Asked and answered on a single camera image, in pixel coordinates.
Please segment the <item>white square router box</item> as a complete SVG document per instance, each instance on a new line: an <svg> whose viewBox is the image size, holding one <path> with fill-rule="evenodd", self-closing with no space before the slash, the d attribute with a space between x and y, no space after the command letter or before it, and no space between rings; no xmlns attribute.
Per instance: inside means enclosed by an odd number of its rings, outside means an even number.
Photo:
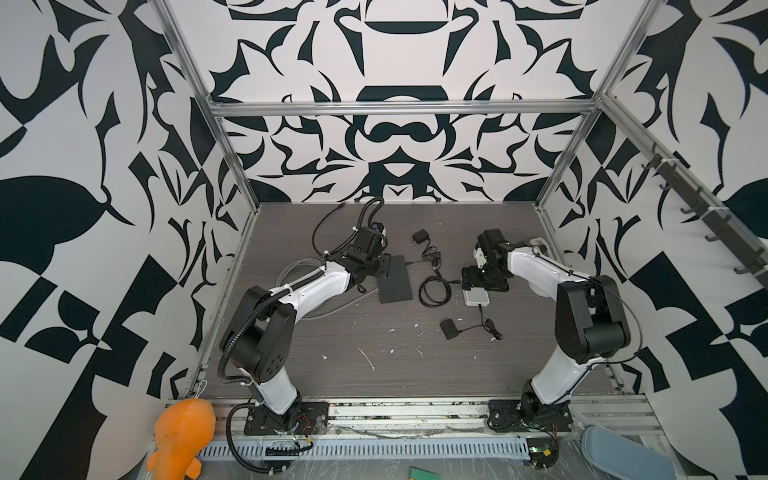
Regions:
<svg viewBox="0 0 768 480"><path fill-rule="evenodd" d="M463 289L464 303L468 307L487 307L490 304L489 293L480 287Z"/></svg>

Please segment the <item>black network switch box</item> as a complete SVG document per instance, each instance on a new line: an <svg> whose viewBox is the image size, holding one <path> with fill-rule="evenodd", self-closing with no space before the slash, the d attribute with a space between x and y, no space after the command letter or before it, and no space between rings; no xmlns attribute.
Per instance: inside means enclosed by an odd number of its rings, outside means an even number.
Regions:
<svg viewBox="0 0 768 480"><path fill-rule="evenodd" d="M408 264L403 255L383 254L376 281L382 304L413 299Z"/></svg>

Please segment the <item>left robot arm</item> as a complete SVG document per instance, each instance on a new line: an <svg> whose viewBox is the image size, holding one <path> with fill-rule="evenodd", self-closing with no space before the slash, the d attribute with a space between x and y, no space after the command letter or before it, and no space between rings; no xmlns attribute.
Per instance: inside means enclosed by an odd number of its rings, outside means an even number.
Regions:
<svg viewBox="0 0 768 480"><path fill-rule="evenodd" d="M255 390L260 403L275 415L289 412L299 402L285 369L296 324L377 274L387 245L384 225L372 222L356 230L350 245L327 254L299 279L269 290L248 289L221 338L220 381Z"/></svg>

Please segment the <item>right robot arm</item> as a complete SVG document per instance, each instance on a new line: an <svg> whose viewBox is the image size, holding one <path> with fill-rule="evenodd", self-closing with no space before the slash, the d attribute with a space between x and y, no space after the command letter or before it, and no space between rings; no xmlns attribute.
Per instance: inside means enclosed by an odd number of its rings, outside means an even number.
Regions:
<svg viewBox="0 0 768 480"><path fill-rule="evenodd" d="M537 295L555 302L556 348L521 395L523 419L550 414L570 400L593 367L610 363L631 341L626 310L616 282L589 276L550 258L537 241L512 243L498 229L483 231L473 250L475 263L461 271L464 302L482 309L491 292L506 292L520 278Z"/></svg>

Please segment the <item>green object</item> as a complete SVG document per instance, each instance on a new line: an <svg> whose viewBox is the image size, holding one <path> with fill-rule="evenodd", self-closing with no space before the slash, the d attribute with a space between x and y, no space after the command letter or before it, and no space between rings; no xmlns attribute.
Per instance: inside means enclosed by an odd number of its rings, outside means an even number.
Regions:
<svg viewBox="0 0 768 480"><path fill-rule="evenodd" d="M427 471L417 467L411 467L409 472L410 480L440 480L440 476L434 472Z"/></svg>

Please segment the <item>grey blue pad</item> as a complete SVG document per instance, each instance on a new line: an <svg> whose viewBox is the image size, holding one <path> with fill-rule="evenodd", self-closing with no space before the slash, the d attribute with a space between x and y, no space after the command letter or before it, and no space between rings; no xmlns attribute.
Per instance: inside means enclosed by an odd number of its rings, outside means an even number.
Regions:
<svg viewBox="0 0 768 480"><path fill-rule="evenodd" d="M589 426L582 434L582 454L593 467L616 479L675 479L672 462L660 453L618 435Z"/></svg>

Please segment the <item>orange plush toy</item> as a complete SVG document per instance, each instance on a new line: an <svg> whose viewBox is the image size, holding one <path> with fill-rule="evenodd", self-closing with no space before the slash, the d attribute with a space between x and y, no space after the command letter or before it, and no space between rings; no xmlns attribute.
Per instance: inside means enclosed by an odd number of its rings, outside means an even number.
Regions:
<svg viewBox="0 0 768 480"><path fill-rule="evenodd" d="M168 407L155 424L156 451L146 470L154 479L197 479L202 463L197 454L213 439L216 417L212 404L188 398Z"/></svg>

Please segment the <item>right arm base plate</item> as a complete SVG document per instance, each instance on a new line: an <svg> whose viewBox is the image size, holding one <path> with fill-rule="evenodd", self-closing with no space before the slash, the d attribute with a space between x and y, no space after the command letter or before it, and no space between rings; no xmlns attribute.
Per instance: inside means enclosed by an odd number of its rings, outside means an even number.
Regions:
<svg viewBox="0 0 768 480"><path fill-rule="evenodd" d="M573 417L570 402L543 405L532 394L515 400L491 400L486 426L498 433L569 432Z"/></svg>

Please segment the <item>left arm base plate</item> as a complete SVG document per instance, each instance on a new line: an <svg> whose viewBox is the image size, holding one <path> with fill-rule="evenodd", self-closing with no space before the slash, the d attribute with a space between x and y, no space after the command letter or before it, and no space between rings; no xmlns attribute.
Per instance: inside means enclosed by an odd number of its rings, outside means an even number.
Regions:
<svg viewBox="0 0 768 480"><path fill-rule="evenodd" d="M326 426L329 407L327 402L300 401L278 415L266 406L251 406L246 415L244 434L263 436L290 432L308 435Z"/></svg>

